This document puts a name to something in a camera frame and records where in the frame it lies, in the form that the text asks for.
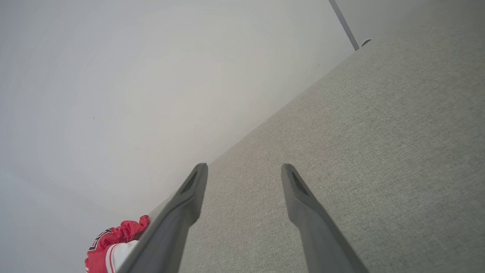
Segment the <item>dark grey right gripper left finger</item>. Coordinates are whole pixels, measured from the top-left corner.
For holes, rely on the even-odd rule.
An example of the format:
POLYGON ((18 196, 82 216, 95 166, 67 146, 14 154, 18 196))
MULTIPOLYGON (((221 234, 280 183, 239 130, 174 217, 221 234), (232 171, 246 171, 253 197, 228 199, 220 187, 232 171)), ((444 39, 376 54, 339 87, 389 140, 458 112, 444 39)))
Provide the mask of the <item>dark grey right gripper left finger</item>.
POLYGON ((208 165, 197 164, 163 210, 151 221, 119 273, 177 273, 190 227, 199 219, 208 165))

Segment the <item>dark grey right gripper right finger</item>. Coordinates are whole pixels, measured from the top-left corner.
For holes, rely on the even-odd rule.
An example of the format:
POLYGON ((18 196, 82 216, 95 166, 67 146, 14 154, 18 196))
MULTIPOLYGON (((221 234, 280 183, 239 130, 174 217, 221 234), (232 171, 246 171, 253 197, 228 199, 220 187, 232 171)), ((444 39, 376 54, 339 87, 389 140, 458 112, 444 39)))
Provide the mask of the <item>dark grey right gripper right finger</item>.
POLYGON ((361 259, 296 168, 281 168, 286 210, 298 228, 310 273, 367 273, 361 259))

